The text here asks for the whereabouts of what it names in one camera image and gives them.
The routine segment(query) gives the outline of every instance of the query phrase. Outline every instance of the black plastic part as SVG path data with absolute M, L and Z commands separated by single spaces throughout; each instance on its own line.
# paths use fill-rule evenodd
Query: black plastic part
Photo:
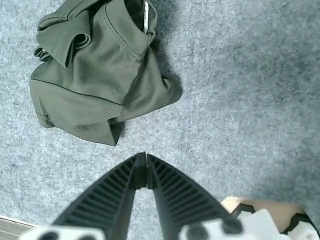
M 288 232 L 292 231 L 298 224 L 299 222 L 305 222 L 305 223 L 310 223 L 314 229 L 316 230 L 316 232 L 318 233 L 319 237 L 319 231 L 317 230 L 316 226 L 313 224 L 313 222 L 311 221 L 311 219 L 308 217 L 308 215 L 306 214 L 300 214 L 300 213 L 296 213 L 290 221 L 290 225 L 286 228 L 286 230 L 283 231 L 283 234 L 288 234 Z
M 145 187 L 153 190 L 164 240 L 178 240 L 185 225 L 211 219 L 226 219 L 228 224 L 234 219 L 191 178 L 143 152 L 92 184 L 53 225 L 98 228 L 108 240 L 125 240 L 135 191 Z
M 185 225 L 230 215 L 206 190 L 168 163 L 148 155 L 147 168 L 165 240 L 179 239 Z
M 92 184 L 53 225 L 101 229 L 108 240 L 125 240 L 136 189 L 146 186 L 146 154 L 122 162 Z
M 232 216 L 234 216 L 235 218 L 237 218 L 241 212 L 250 212 L 252 214 L 254 214 L 256 212 L 254 206 L 252 205 L 248 205 L 248 204 L 243 204 L 240 203 L 235 210 L 233 210 L 233 212 L 231 213 Z

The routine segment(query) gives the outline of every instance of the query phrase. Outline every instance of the white plastic part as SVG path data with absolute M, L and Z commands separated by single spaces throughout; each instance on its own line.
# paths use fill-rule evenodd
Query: white plastic part
M 242 218 L 241 222 L 246 231 L 254 234 L 260 240 L 276 239 L 280 235 L 274 220 L 266 209 Z
M 237 218 L 238 219 L 244 219 L 244 218 L 246 218 L 246 217 L 248 217 L 250 215 L 252 215 L 252 213 L 249 212 L 249 211 L 241 211 Z
M 261 209 L 253 214 L 243 214 L 238 219 L 242 223 L 243 232 L 236 235 L 224 233 L 221 219 L 202 222 L 208 232 L 208 240 L 292 240 L 289 236 L 279 233 L 274 220 L 266 209 Z M 180 240 L 188 240 L 188 229 L 188 226 L 182 228 Z
M 292 240 L 320 240 L 315 228 L 308 222 L 300 221 L 288 236 Z
M 222 228 L 222 223 L 221 219 L 202 222 L 202 226 L 205 227 L 209 235 L 207 240 L 260 240 L 255 235 L 245 230 L 241 234 L 225 234 Z M 188 240 L 188 230 L 188 226 L 184 226 L 181 229 L 179 240 Z
M 58 240 L 78 240 L 85 236 L 92 236 L 95 240 L 106 240 L 104 232 L 97 228 L 55 225 L 33 228 L 21 235 L 19 240 L 40 240 L 47 233 L 56 233 Z

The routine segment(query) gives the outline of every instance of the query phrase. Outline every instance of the carpet floor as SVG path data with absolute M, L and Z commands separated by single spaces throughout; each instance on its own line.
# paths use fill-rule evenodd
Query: carpet floor
M 36 26 L 63 0 L 0 0 L 0 215 L 49 224 L 126 158 L 153 154 L 226 196 L 302 204 L 320 227 L 320 1 L 152 0 L 181 99 L 126 122 L 116 147 L 38 124 Z M 137 193 L 128 239 L 161 239 Z

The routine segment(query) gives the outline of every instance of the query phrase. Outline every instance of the wooden floor edge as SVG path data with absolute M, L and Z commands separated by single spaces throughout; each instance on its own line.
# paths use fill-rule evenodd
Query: wooden floor edge
M 15 224 L 25 225 L 25 226 L 28 226 L 28 227 L 31 227 L 31 228 L 37 227 L 37 225 L 31 224 L 31 223 L 27 223 L 27 222 L 24 222 L 24 221 L 21 221 L 21 220 L 13 219 L 13 218 L 10 218 L 10 217 L 6 217 L 6 216 L 1 216 L 1 215 L 0 215 L 0 220 L 5 220 L 5 221 L 12 222 L 12 223 L 15 223 Z

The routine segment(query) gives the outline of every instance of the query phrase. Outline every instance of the olive green jacket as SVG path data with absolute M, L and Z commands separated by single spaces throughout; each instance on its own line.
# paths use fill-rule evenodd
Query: olive green jacket
M 162 77 L 150 44 L 157 11 L 143 0 L 66 0 L 38 24 L 30 93 L 39 123 L 115 146 L 118 123 L 177 101 L 181 88 Z

